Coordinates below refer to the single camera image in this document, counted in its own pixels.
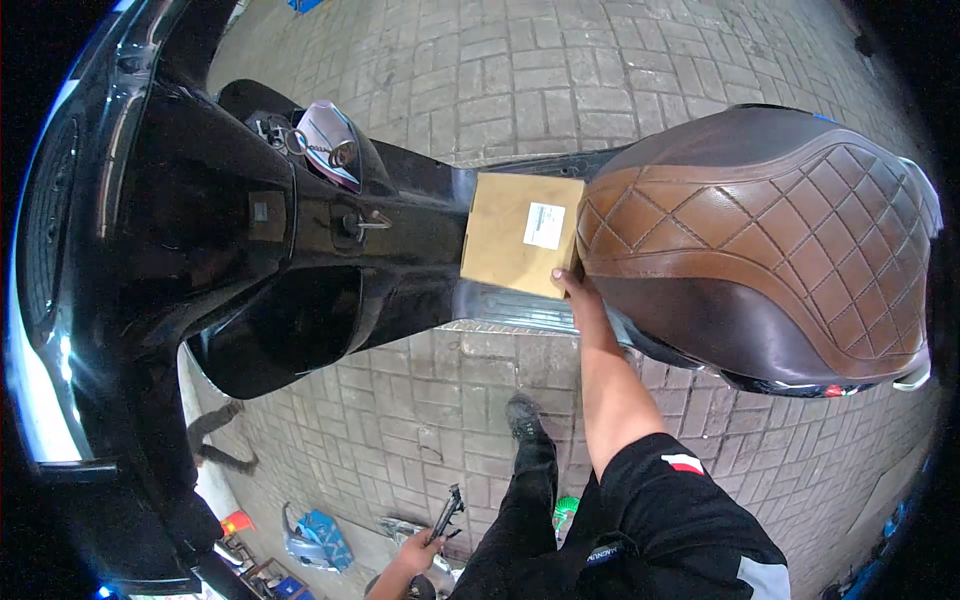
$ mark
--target brick pavement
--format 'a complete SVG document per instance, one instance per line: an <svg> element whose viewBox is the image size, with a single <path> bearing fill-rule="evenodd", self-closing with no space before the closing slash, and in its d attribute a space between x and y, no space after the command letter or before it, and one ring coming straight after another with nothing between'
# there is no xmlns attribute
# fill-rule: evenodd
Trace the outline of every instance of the brick pavement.
<svg viewBox="0 0 960 600"><path fill-rule="evenodd" d="M294 17L253 0L225 36L211 92L249 77L301 104L338 103L370 137L447 161L606 148L730 104L820 112L922 165L925 138L895 74L874 78L823 0L326 0ZM790 562L797 598L865 556L872 523L847 536L878 476L933 426L938 389L890 386L833 400L737 393L718 379L637 361L672 432L752 511ZM248 402L214 436L262 466L231 475L283 556L286 500L371 527L386 514L432 520L450 483L469 504L466 554L495 517L513 441L502 408L515 388L543 406L562 492L588 477L577 341L451 329L353 355ZM199 376L201 403L222 401ZM320 582L356 597L358 567Z"/></svg>

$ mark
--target brown leather seat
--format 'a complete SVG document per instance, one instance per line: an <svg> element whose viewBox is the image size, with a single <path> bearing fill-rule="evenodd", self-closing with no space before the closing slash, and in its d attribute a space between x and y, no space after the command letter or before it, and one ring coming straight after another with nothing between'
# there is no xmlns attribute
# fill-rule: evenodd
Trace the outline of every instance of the brown leather seat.
<svg viewBox="0 0 960 600"><path fill-rule="evenodd" d="M936 193L831 121L736 108L645 138L588 184L578 218L604 298L709 365L852 383L926 360Z"/></svg>

